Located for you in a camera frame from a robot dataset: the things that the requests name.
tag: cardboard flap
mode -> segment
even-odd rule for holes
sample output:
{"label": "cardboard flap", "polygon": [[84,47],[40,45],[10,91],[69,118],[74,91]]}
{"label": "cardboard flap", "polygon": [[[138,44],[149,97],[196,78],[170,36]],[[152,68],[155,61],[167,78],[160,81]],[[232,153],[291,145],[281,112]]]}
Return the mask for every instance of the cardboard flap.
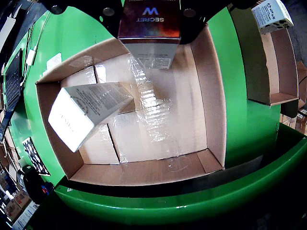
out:
{"label": "cardboard flap", "polygon": [[208,26],[191,43],[191,48],[201,86],[207,146],[224,167],[227,133],[226,99],[220,64]]}
{"label": "cardboard flap", "polygon": [[36,89],[38,95],[39,109],[43,118],[43,123],[47,132],[49,142],[52,146],[53,151],[55,152],[55,155],[60,165],[65,165],[65,167],[62,167],[62,169],[65,172],[67,178],[69,179],[83,165],[83,160],[81,155],[79,154],[79,151],[72,152],[58,137],[58,135],[48,122],[51,107],[58,95],[54,92],[60,91],[60,83],[54,82],[47,84],[37,84]]}
{"label": "cardboard flap", "polygon": [[110,185],[143,186],[183,181],[222,169],[216,158],[206,149],[179,157],[122,163],[120,165],[85,164],[71,178],[73,181]]}
{"label": "cardboard flap", "polygon": [[302,63],[302,61],[298,61],[297,64],[297,70],[304,70],[307,71],[307,68],[304,66],[304,64]]}
{"label": "cardboard flap", "polygon": [[74,74],[84,69],[85,67],[95,65],[99,62],[126,53],[128,53],[128,50],[119,40],[110,38],[106,41],[93,45],[63,61],[54,69],[49,71],[40,80],[38,80],[37,83],[61,81],[67,76]]}
{"label": "cardboard flap", "polygon": [[244,62],[247,98],[270,104],[270,82],[257,22],[251,9],[234,8],[233,19]]}
{"label": "cardboard flap", "polygon": [[279,92],[298,97],[296,62],[288,30],[274,31],[271,36],[278,65]]}
{"label": "cardboard flap", "polygon": [[290,101],[296,100],[297,97],[293,95],[288,95],[285,93],[274,93],[271,95],[271,105],[282,104]]}

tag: holographic box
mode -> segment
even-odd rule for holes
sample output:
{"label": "holographic box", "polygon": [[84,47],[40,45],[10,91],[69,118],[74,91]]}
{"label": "holographic box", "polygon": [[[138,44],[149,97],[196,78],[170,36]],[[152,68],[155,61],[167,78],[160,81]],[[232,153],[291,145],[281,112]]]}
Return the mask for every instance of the holographic box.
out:
{"label": "holographic box", "polygon": [[181,39],[179,0],[126,0],[118,39],[145,68],[169,69]]}

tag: laptop keyboard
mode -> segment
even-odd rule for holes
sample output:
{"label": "laptop keyboard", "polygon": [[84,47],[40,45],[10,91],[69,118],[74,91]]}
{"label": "laptop keyboard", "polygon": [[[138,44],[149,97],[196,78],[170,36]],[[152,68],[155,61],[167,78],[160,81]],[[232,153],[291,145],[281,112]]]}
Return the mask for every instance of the laptop keyboard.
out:
{"label": "laptop keyboard", "polygon": [[20,94],[18,72],[19,70],[17,69],[11,76],[10,80],[6,82],[7,85],[5,85],[6,102],[8,107],[10,107],[10,103],[16,98],[16,96],[19,96]]}

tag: logo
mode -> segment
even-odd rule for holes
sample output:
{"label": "logo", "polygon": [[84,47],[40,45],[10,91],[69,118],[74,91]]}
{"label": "logo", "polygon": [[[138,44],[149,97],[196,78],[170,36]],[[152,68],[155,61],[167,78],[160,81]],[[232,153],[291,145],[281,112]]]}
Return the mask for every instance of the logo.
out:
{"label": "logo", "polygon": [[[155,15],[159,15],[157,8],[153,7],[152,9],[150,9],[149,7],[146,7],[143,15],[149,14],[149,15],[153,15],[155,13]],[[136,20],[137,22],[164,22],[164,18],[138,18]]]}
{"label": "logo", "polygon": [[152,15],[153,13],[155,13],[155,15],[159,15],[156,7],[153,7],[152,9],[150,9],[149,7],[146,7],[146,9],[144,10],[144,13],[143,15],[146,15],[146,14],[149,14],[149,15]]}
{"label": "logo", "polygon": [[69,122],[69,120],[68,120],[63,114],[60,114],[59,116],[60,116],[60,118],[62,119],[62,122],[67,126],[67,128],[68,128],[71,132],[73,132],[74,130],[73,130],[73,128],[71,127],[71,123]]}

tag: green panel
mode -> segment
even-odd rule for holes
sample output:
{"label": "green panel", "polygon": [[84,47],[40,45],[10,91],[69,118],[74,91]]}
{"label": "green panel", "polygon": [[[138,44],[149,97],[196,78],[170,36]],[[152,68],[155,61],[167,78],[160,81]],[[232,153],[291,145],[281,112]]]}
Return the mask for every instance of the green panel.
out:
{"label": "green panel", "polygon": [[[34,48],[37,42],[47,14],[48,12],[35,23],[31,48]],[[27,137],[32,138],[42,161],[51,174],[51,176],[43,177],[43,179],[52,182],[54,185],[63,178],[64,172],[53,153],[44,129],[38,107],[35,82],[43,76],[43,72],[46,70],[46,62],[57,53],[62,53],[62,61],[64,61],[83,49],[110,37],[110,33],[99,22],[73,7],[68,7],[60,15],[50,14],[47,19],[37,56],[34,65],[30,68],[24,89],[24,103],[21,102],[16,108],[10,131],[19,155],[24,156],[28,164],[31,164],[30,159],[23,149],[22,141]],[[25,48],[26,39],[27,35],[23,37],[12,57],[19,48]]]}
{"label": "green panel", "polygon": [[243,60],[227,8],[209,20],[224,83],[227,111],[225,167],[271,152],[276,142],[280,105],[269,107],[247,100]]}
{"label": "green panel", "polygon": [[233,182],[185,195],[158,198],[122,198],[94,195],[58,185],[66,205],[85,215],[125,224],[166,224],[210,218],[239,207],[278,183],[307,152],[302,139],[264,168]]}

